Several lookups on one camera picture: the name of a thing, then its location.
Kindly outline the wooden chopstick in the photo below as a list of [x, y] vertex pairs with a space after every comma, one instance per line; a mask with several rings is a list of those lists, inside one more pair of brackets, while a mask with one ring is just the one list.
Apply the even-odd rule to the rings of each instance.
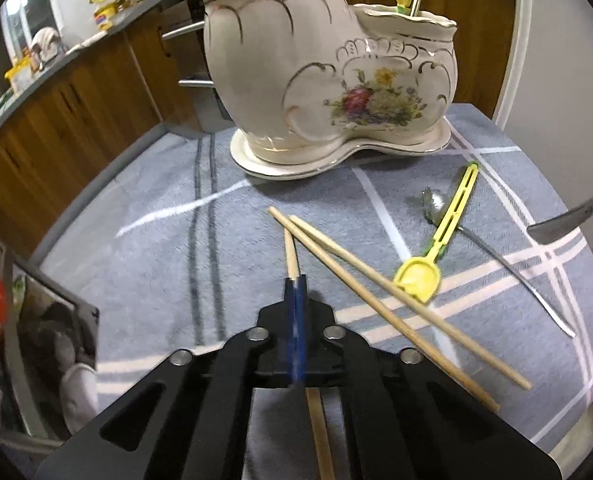
[[332, 238], [330, 238], [323, 232], [318, 231], [318, 229], [311, 226], [310, 223], [307, 223], [301, 218], [295, 216], [294, 214], [291, 214], [289, 219], [302, 231], [304, 231], [310, 238], [313, 238], [313, 240], [315, 240], [317, 244], [325, 247], [327, 250], [329, 250], [329, 252], [332, 252], [333, 255], [338, 256], [346, 263], [351, 264], [353, 268], [364, 274], [366, 278], [370, 279], [370, 281], [375, 282], [381, 288], [387, 290], [402, 304], [405, 304], [406, 307], [415, 311], [419, 316], [424, 318], [431, 325], [435, 326], [443, 333], [446, 333], [447, 336], [458, 341], [470, 352], [474, 353], [476, 356], [479, 356], [479, 358], [482, 361], [489, 364], [491, 367], [494, 367], [495, 370], [498, 370], [525, 390], [530, 390], [532, 388], [531, 382], [529, 382], [528, 379], [525, 378], [525, 376], [522, 376], [519, 372], [517, 372], [517, 370], [514, 370], [504, 361], [498, 359], [489, 350], [481, 346], [479, 342], [476, 342], [468, 335], [466, 335], [464, 332], [458, 330], [458, 328], [456, 328], [454, 325], [444, 320], [444, 318], [441, 318], [441, 316], [438, 315], [437, 312], [429, 309], [418, 299], [409, 295], [407, 292], [404, 292], [402, 289], [400, 289], [400, 287], [397, 287], [397, 285], [394, 285], [390, 280], [388, 280], [385, 276], [379, 273], [376, 269], [372, 268], [371, 266], [368, 266], [367, 263], [357, 258], [354, 254], [346, 250], [341, 245], [337, 244]]
[[[299, 267], [297, 248], [295, 248], [294, 238], [287, 230], [283, 230], [284, 252], [286, 253], [288, 278], [292, 281], [291, 302], [293, 306], [292, 321], [292, 377], [293, 381], [301, 386], [305, 380], [305, 359], [306, 345], [304, 336], [304, 314], [305, 314], [305, 292]], [[327, 420], [323, 401], [321, 401], [321, 392], [317, 388], [306, 388], [305, 399], [307, 409], [310, 414], [313, 440], [315, 445], [319, 478], [336, 478], [335, 466], [333, 466], [333, 453], [331, 453]]]
[[267, 208], [268, 213], [279, 222], [293, 237], [295, 237], [311, 254], [313, 254], [324, 266], [336, 274], [336, 276], [350, 287], [353, 292], [362, 298], [372, 307], [382, 318], [392, 325], [398, 332], [405, 336], [424, 356], [429, 358], [436, 366], [440, 367], [444, 373], [450, 378], [458, 382], [461, 387], [465, 388], [472, 396], [482, 402], [487, 408], [493, 412], [498, 412], [501, 408], [499, 404], [493, 399], [490, 393], [487, 393], [477, 382], [458, 368], [452, 361], [449, 361], [441, 351], [421, 337], [415, 330], [405, 323], [401, 318], [398, 318], [390, 309], [373, 295], [364, 285], [354, 278], [354, 276], [337, 263], [321, 246], [318, 246], [310, 237], [308, 237], [302, 230], [300, 230], [291, 220], [282, 214], [274, 206]]

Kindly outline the yellow plastic spoon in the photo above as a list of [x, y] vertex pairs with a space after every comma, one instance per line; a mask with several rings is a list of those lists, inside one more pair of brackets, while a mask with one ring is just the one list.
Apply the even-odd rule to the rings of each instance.
[[478, 176], [478, 164], [470, 162], [451, 200], [446, 200], [432, 188], [423, 191], [423, 212], [426, 219], [435, 226], [431, 245], [426, 255], [408, 258], [393, 278], [395, 285], [423, 304], [426, 304], [439, 289], [442, 274], [437, 260], [461, 221]]

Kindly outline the silver utensil handle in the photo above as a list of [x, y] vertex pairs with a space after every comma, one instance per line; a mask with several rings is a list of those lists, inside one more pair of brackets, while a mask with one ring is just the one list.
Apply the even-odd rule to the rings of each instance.
[[549, 245], [560, 240], [565, 235], [574, 231], [585, 221], [593, 216], [593, 197], [585, 200], [581, 205], [576, 206], [564, 214], [549, 220], [531, 224], [527, 227], [527, 233], [539, 244]]

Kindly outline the stainless steel oven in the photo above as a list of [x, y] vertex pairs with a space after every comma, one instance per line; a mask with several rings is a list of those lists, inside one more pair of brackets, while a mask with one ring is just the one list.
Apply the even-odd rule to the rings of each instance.
[[216, 133], [234, 127], [208, 72], [202, 3], [199, 0], [179, 1], [165, 9], [162, 18], [162, 44], [176, 64], [177, 75], [173, 82], [182, 96], [189, 99], [198, 128]]

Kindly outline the grey kitchen countertop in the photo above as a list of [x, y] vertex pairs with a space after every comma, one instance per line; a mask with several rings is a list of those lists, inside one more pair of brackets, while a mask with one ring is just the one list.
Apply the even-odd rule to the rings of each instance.
[[0, 129], [5, 125], [6, 121], [20, 108], [41, 86], [46, 84], [50, 79], [57, 75], [65, 66], [72, 63], [78, 56], [86, 50], [89, 50], [94, 44], [100, 44], [106, 38], [118, 35], [123, 32], [130, 24], [139, 20], [144, 14], [147, 14], [158, 6], [163, 6], [164, 3], [171, 3], [172, 0], [144, 0], [142, 3], [137, 3], [129, 10], [120, 14], [120, 18], [107, 32], [97, 32], [96, 35], [91, 36], [79, 44], [76, 44], [72, 49], [65, 53], [54, 64], [48, 67], [41, 75], [39, 75], [31, 85], [21, 92], [18, 96], [11, 100], [11, 103], [0, 113]]

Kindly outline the wooden lower cabinets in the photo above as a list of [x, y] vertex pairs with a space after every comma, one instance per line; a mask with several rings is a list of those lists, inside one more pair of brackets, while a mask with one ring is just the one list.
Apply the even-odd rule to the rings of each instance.
[[80, 193], [150, 132], [200, 131], [158, 6], [94, 44], [0, 129], [0, 240], [29, 257]]

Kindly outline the white ceramic utensil holder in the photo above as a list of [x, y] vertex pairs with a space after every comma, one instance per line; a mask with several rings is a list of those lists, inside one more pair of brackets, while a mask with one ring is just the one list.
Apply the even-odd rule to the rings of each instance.
[[449, 143], [450, 18], [347, 0], [202, 2], [208, 73], [246, 174], [303, 179], [362, 150], [423, 156]]

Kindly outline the silver metal spoon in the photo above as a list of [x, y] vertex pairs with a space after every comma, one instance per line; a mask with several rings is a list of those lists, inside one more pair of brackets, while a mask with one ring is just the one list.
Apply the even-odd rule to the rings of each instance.
[[[447, 203], [445, 196], [439, 190], [434, 190], [433, 188], [425, 188], [421, 196], [423, 196], [421, 199], [423, 201], [423, 214], [430, 223], [434, 224], [434, 226], [438, 226], [443, 220], [447, 208], [449, 208], [449, 203]], [[536, 288], [518, 270], [516, 270], [509, 261], [506, 260], [505, 257], [499, 254], [489, 244], [485, 243], [484, 240], [481, 240], [477, 234], [464, 228], [460, 224], [457, 224], [455, 230], [469, 238], [469, 240], [475, 243], [479, 248], [483, 249], [484, 252], [487, 252], [496, 262], [500, 263], [541, 305], [548, 316], [568, 337], [575, 338], [577, 336], [577, 332], [574, 328], [549, 304]]]

